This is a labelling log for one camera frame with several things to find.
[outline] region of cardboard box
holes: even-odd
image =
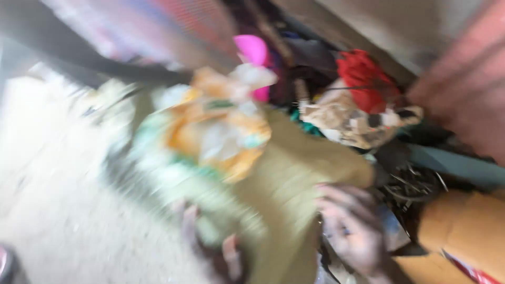
[[[424,209],[418,237],[429,251],[448,253],[505,283],[505,201],[498,196],[443,194]]]
[[[436,253],[396,257],[395,261],[415,284],[475,284],[450,261]]]

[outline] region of red cloth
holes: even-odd
[[[337,59],[338,74],[348,87],[374,86],[378,79],[393,84],[382,69],[363,50],[352,50],[340,53],[344,59]],[[376,89],[352,89],[352,98],[362,111],[369,114],[384,112],[386,102],[381,91]],[[388,93],[399,95],[397,88]]]

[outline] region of hand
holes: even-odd
[[[173,210],[182,219],[182,237],[189,243],[210,283],[244,283],[241,253],[237,249],[237,236],[227,237],[220,251],[207,248],[198,237],[195,226],[198,218],[198,208],[196,206],[186,208],[185,202],[180,202],[173,206]]]
[[[319,184],[316,200],[323,215],[323,233],[337,255],[370,283],[411,283],[388,256],[375,200],[367,191],[349,186]]]

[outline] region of wall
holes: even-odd
[[[419,74],[484,0],[316,0]]]

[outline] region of floor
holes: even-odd
[[[0,242],[33,284],[204,283],[176,230],[97,179],[107,130],[32,78],[0,110]]]

